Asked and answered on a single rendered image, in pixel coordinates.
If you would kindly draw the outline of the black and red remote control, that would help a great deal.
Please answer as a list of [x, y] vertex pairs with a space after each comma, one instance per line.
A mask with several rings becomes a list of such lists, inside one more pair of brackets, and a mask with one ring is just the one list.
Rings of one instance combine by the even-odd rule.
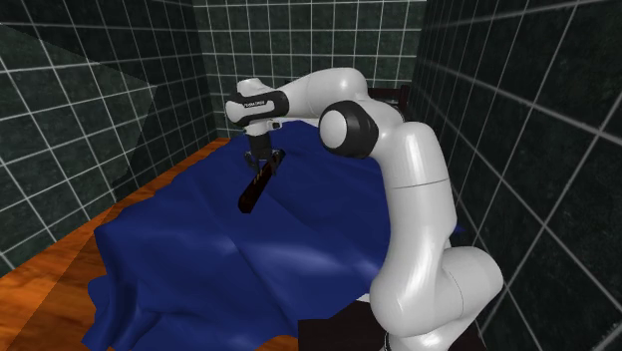
[[265, 164], [253, 177], [246, 189], [238, 199], [238, 209], [242, 213], [251, 213], [257, 204], [260, 196], [263, 194], [268, 182], [275, 175], [278, 164]]

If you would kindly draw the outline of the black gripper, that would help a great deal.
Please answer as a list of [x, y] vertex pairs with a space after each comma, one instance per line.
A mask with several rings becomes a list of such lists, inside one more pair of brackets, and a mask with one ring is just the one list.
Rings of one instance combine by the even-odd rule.
[[272, 149], [271, 139], [268, 133], [251, 136], [248, 135], [250, 152], [244, 153], [244, 159], [247, 165], [255, 172], [259, 171], [258, 161], [267, 161], [270, 166], [270, 170], [274, 176], [277, 175], [277, 170], [284, 160], [285, 152], [283, 150]]

